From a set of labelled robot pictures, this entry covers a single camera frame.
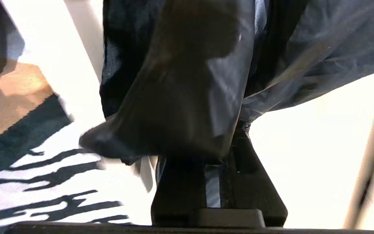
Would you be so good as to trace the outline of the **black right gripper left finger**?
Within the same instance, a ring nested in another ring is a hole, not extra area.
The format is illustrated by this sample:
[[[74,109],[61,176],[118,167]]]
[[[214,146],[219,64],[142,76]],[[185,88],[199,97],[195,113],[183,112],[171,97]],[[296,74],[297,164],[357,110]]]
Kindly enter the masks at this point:
[[[193,226],[206,207],[203,162],[190,157],[159,157],[157,190],[151,205],[154,226]]]

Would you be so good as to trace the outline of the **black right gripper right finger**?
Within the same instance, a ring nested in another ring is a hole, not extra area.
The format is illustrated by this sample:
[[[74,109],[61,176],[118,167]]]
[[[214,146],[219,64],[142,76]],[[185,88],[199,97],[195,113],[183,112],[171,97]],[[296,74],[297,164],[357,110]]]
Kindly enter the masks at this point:
[[[220,172],[221,207],[258,209],[268,227],[283,227],[288,210],[249,137],[250,124],[239,121]]]

